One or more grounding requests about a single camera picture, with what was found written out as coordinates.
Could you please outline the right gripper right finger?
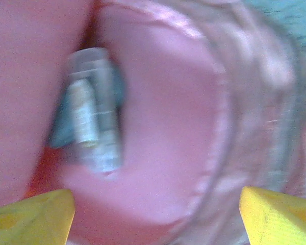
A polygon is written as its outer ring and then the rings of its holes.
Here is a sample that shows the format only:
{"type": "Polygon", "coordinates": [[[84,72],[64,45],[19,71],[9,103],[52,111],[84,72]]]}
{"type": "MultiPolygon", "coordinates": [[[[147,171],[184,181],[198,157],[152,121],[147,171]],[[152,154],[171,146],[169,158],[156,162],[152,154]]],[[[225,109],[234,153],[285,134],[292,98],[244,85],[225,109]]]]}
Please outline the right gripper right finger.
{"type": "Polygon", "coordinates": [[[239,211],[250,245],[306,245],[306,199],[245,186],[239,211]]]}

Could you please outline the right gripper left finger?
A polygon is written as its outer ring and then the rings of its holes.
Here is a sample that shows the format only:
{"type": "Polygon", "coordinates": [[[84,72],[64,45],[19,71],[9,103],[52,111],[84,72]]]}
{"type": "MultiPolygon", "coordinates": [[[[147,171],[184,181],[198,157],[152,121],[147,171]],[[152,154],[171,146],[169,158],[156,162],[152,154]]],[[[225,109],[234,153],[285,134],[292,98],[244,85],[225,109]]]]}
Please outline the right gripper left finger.
{"type": "Polygon", "coordinates": [[[0,245],[66,245],[74,214],[74,197],[69,189],[3,206],[0,245]]]}

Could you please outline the grey-blue pencil case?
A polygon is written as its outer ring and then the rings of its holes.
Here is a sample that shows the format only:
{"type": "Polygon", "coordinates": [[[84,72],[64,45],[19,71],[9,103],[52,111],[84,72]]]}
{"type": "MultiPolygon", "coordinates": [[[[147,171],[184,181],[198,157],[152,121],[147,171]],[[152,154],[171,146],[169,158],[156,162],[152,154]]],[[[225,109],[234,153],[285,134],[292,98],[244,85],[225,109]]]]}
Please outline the grey-blue pencil case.
{"type": "MultiPolygon", "coordinates": [[[[125,81],[120,69],[116,65],[112,66],[112,72],[116,108],[117,112],[120,112],[126,95],[125,81]]],[[[52,129],[47,139],[47,145],[51,148],[62,148],[71,144],[73,140],[73,124],[70,116],[69,95],[66,86],[62,93],[60,104],[57,107],[52,129]]]]}

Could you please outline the pink backpack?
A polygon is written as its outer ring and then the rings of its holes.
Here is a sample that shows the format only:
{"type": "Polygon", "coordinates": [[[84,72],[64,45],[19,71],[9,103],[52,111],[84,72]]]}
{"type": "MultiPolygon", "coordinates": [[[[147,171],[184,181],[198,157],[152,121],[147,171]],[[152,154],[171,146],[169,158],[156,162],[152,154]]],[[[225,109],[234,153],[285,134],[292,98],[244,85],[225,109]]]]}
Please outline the pink backpack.
{"type": "Polygon", "coordinates": [[[66,245],[250,245],[244,186],[306,199],[306,53],[242,0],[0,0],[0,208],[71,190],[66,245]],[[47,139],[70,57],[125,81],[122,166],[47,139]]]}

